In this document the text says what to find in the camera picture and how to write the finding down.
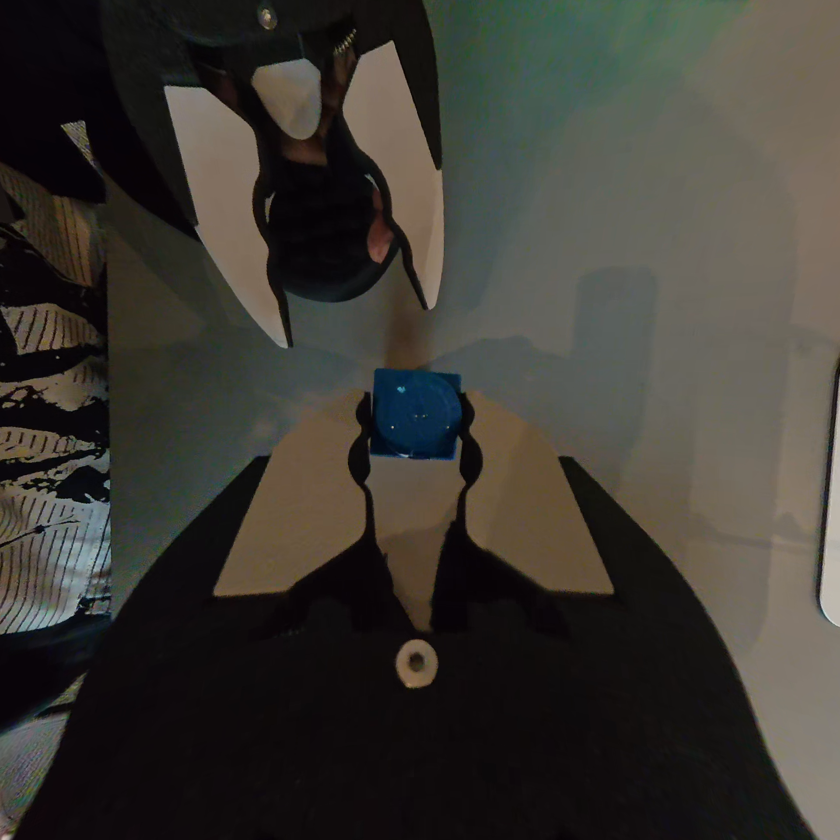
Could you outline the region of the person's left hand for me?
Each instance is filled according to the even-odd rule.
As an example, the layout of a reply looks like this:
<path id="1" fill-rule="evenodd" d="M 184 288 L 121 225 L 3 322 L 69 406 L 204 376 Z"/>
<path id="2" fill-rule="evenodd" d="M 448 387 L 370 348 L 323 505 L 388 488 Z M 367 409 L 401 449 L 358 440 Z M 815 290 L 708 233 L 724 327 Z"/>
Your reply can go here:
<path id="1" fill-rule="evenodd" d="M 381 265 L 391 250 L 395 235 L 385 219 L 382 194 L 378 188 L 373 189 L 371 198 L 374 215 L 366 238 L 367 252 L 375 264 Z"/>

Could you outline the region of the black white patterned clothing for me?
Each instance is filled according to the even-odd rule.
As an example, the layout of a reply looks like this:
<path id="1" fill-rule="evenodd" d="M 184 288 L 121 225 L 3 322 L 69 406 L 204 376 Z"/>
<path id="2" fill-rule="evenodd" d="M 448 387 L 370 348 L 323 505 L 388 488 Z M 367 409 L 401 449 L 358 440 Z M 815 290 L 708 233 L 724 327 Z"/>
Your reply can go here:
<path id="1" fill-rule="evenodd" d="M 2 635 L 110 613 L 104 182 L 83 121 L 53 139 L 2 137 Z"/>

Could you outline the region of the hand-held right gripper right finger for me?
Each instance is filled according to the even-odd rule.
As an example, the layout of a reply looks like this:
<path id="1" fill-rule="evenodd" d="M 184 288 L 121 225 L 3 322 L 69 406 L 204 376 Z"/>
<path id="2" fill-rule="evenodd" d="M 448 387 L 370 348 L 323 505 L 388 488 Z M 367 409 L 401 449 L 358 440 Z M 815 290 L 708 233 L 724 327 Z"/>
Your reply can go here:
<path id="1" fill-rule="evenodd" d="M 478 391 L 462 398 L 454 505 L 472 542 L 548 592 L 613 595 L 551 442 Z"/>

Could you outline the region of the blue mega block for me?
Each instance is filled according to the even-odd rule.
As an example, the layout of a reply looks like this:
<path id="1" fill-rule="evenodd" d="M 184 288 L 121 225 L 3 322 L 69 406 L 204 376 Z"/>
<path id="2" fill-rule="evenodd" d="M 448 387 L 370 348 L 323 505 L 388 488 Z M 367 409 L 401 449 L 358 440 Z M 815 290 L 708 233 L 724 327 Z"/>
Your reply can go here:
<path id="1" fill-rule="evenodd" d="M 463 422 L 461 376 L 376 369 L 370 453 L 412 460 L 455 459 Z"/>

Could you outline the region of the white document stand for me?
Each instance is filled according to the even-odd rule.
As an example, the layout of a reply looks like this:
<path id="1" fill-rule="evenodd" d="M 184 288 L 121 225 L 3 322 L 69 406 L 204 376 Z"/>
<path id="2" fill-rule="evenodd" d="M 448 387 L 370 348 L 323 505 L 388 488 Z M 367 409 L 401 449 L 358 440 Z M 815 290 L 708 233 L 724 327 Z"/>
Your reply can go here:
<path id="1" fill-rule="evenodd" d="M 817 604 L 825 619 L 839 627 L 839 362 L 833 369 L 826 457 L 822 485 L 816 582 Z"/>

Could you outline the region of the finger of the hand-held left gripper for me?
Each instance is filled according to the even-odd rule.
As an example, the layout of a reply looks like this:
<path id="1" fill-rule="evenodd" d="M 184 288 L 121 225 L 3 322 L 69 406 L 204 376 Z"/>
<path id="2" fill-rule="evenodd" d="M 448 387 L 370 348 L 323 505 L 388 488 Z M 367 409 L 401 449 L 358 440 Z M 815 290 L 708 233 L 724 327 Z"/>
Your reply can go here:
<path id="1" fill-rule="evenodd" d="M 359 58 L 343 116 L 382 183 L 383 213 L 402 237 L 403 264 L 416 296 L 423 309 L 434 309 L 445 261 L 444 178 L 394 41 Z"/>
<path id="2" fill-rule="evenodd" d="M 267 279 L 268 246 L 255 217 L 255 133 L 204 88 L 166 86 L 164 94 L 199 238 L 248 315 L 277 346 L 287 349 L 291 344 Z"/>

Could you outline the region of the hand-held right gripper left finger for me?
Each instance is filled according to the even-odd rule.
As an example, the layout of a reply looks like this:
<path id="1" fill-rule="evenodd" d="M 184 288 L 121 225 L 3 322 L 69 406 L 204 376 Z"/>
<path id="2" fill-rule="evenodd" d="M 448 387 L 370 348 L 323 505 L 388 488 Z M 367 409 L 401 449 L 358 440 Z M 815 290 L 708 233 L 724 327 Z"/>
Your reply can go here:
<path id="1" fill-rule="evenodd" d="M 215 596 L 276 594 L 364 534 L 366 501 L 350 472 L 366 394 L 353 389 L 308 410 L 274 447 Z"/>

